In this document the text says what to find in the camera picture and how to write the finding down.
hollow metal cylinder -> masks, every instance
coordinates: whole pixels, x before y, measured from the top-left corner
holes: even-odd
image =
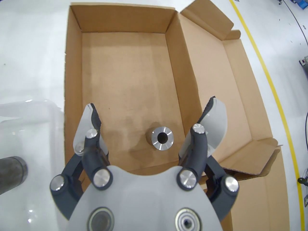
[[[149,129],[146,133],[147,142],[160,151],[168,150],[174,142],[172,131],[168,127]]]
[[[0,159],[0,195],[22,184],[27,175],[28,167],[22,158]]]

white table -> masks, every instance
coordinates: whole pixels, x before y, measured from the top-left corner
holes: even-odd
[[[0,2],[0,158],[18,155],[29,175],[0,196],[1,230],[64,230],[49,192],[64,168],[64,68],[72,2],[175,7],[189,0],[3,0]]]

metal bolt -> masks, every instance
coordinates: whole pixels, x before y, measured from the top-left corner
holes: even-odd
[[[232,176],[228,176],[226,178],[225,185],[226,185],[227,189],[231,192],[238,191],[238,188],[239,188],[238,181]]]
[[[104,168],[97,171],[93,177],[93,183],[98,188],[106,186],[109,180],[110,180],[110,173],[107,169]]]
[[[186,188],[194,188],[197,183],[195,174],[187,169],[184,169],[180,173],[180,182]]]
[[[55,176],[50,182],[50,189],[58,191],[64,186],[64,177],[62,175]]]
[[[205,133],[205,128],[200,123],[194,124],[192,129],[194,130],[194,132],[196,132],[198,134]]]
[[[88,231],[112,231],[115,219],[110,209],[106,207],[94,210],[88,220]]]
[[[75,151],[77,153],[82,153],[84,150],[84,141],[79,142],[76,146],[75,146]]]
[[[189,208],[178,211],[175,217],[177,231],[200,231],[201,224],[198,215]]]
[[[86,133],[86,138],[91,139],[97,136],[97,130],[96,129],[89,129]]]

yellow line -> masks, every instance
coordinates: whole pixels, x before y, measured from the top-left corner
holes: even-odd
[[[240,11],[238,10],[238,8],[236,7],[235,3],[233,0],[229,0],[233,9],[235,10],[237,16],[239,17],[247,35],[248,35],[248,38],[250,39],[251,41],[251,44],[253,46],[253,49],[254,51],[256,52],[257,54],[257,57],[259,58],[259,61],[261,63],[261,66],[263,68],[263,71],[265,73],[265,76],[267,78],[267,81],[269,83],[269,86],[272,90],[272,93],[274,95],[274,99],[276,101],[276,104],[277,104],[277,107],[278,107],[278,110],[279,110],[279,113],[280,113],[280,116],[281,116],[281,120],[282,120],[282,123],[283,123],[283,126],[285,128],[285,131],[286,131],[286,136],[287,136],[287,139],[288,139],[288,143],[289,143],[289,147],[290,147],[290,151],[291,151],[291,156],[292,156],[292,161],[293,161],[293,166],[294,166],[294,170],[295,170],[295,176],[296,176],[296,179],[300,177],[299,175],[299,171],[298,171],[298,165],[297,165],[297,160],[296,160],[296,155],[295,155],[295,151],[294,151],[294,146],[293,146],[293,142],[292,142],[292,138],[291,138],[291,134],[290,134],[290,130],[289,130],[289,127],[288,127],[288,123],[286,121],[286,116],[283,112],[283,109],[282,109],[282,106],[281,106],[281,103],[280,103],[280,100],[278,98],[278,94],[276,92],[276,89],[274,87],[274,84],[273,84],[273,81],[270,77],[270,74],[266,68],[266,65],[264,63],[264,60],[260,54],[260,51],[240,13]],[[301,188],[301,185],[297,182],[296,180],[296,183],[297,183],[297,191],[298,191],[298,201],[299,201],[299,210],[300,210],[300,216],[301,216],[301,230],[305,230],[305,215],[304,215],[304,205],[303,205],[303,196],[302,196],[302,188]]]

open cardboard box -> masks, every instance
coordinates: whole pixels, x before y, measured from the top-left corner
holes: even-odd
[[[210,1],[169,7],[72,4],[65,70],[65,157],[84,107],[94,103],[112,165],[141,175],[178,164],[190,127],[212,96],[228,131],[213,154],[238,180],[269,173],[279,149],[240,31]],[[167,126],[174,145],[151,147],[146,131]]]

